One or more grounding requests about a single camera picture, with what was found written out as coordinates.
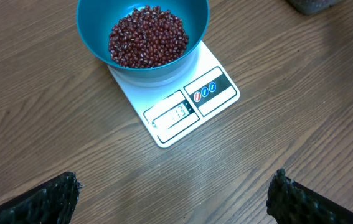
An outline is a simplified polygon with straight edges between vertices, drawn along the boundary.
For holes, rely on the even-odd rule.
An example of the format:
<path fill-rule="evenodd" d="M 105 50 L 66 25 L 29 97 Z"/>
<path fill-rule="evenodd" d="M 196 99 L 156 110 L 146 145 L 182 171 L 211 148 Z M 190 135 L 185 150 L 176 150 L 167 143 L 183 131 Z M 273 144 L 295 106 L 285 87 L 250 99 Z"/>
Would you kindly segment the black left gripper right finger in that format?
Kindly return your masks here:
<path fill-rule="evenodd" d="M 267 214 L 278 224 L 353 224 L 353 212 L 285 176 L 279 169 L 268 188 Z"/>

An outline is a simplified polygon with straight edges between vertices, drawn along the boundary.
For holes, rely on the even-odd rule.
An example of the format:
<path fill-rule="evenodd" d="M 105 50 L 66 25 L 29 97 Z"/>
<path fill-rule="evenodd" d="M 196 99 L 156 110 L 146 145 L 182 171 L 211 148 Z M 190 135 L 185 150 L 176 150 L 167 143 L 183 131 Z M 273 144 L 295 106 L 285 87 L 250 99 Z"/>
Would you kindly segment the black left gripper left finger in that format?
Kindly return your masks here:
<path fill-rule="evenodd" d="M 82 184 L 64 172 L 0 205 L 0 224 L 69 224 Z"/>

